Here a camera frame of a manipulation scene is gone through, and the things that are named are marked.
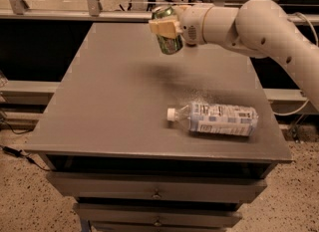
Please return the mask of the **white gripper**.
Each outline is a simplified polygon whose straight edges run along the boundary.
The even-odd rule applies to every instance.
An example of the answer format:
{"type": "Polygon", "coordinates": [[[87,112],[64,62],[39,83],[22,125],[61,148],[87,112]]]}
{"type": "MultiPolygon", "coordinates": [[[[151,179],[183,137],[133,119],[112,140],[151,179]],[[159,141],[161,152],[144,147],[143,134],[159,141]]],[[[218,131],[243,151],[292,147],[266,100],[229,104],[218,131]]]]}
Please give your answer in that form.
{"type": "Polygon", "coordinates": [[[189,45],[203,45],[203,24],[210,5],[176,5],[175,15],[149,20],[149,26],[153,34],[175,39],[182,35],[189,45]]]}

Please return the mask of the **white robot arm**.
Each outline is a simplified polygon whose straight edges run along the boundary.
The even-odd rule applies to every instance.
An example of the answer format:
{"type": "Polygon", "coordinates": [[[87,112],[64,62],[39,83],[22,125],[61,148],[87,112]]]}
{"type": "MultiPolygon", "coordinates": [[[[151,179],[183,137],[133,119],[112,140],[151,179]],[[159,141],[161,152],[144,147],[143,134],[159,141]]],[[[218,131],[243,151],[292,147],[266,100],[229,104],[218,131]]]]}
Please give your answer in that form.
{"type": "Polygon", "coordinates": [[[247,57],[274,60],[319,110],[319,47],[312,44],[272,0],[241,7],[176,5],[173,14],[149,20],[151,32],[191,45],[215,44],[247,57]]]}

